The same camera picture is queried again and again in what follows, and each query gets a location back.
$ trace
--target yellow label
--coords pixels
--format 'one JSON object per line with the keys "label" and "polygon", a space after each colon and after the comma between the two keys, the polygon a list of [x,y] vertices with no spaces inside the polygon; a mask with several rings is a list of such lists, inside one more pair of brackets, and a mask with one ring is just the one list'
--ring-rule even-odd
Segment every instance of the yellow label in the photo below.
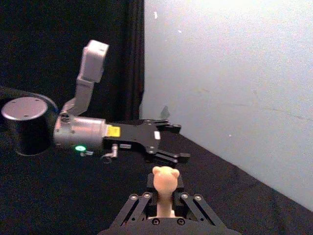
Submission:
{"label": "yellow label", "polygon": [[108,126],[108,137],[121,137],[121,128],[119,126]]}

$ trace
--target black table surface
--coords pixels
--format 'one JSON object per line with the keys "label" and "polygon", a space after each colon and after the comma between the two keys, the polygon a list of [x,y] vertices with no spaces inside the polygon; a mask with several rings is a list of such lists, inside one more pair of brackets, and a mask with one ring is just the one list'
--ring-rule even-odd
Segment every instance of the black table surface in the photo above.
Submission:
{"label": "black table surface", "polygon": [[[202,194],[224,224],[248,235],[313,234],[313,212],[264,185],[182,135],[162,133],[161,147],[192,154],[177,169],[185,191]],[[0,132],[0,234],[97,234],[107,229],[132,193],[145,191],[141,153],[116,161],[51,148],[17,155]]]}

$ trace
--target black cylinder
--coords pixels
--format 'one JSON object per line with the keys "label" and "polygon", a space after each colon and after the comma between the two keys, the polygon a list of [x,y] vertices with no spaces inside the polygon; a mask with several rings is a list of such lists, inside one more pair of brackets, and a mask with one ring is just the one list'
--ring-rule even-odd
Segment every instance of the black cylinder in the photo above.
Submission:
{"label": "black cylinder", "polygon": [[1,111],[11,132],[15,151],[36,155],[50,146],[48,105],[40,98],[22,97],[7,102]]}

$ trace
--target white wall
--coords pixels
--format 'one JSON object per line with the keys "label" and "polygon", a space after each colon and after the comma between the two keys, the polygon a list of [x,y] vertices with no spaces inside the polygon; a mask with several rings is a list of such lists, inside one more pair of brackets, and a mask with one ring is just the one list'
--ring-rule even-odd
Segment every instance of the white wall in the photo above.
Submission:
{"label": "white wall", "polygon": [[144,118],[313,211],[311,0],[147,0],[145,53]]}

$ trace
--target beige toy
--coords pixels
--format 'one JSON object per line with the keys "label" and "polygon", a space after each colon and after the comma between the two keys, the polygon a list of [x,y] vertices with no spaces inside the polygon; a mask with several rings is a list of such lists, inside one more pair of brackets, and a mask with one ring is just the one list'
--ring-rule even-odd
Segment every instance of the beige toy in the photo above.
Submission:
{"label": "beige toy", "polygon": [[155,166],[153,185],[158,192],[157,217],[175,217],[172,210],[172,193],[178,184],[179,171],[168,166]]}

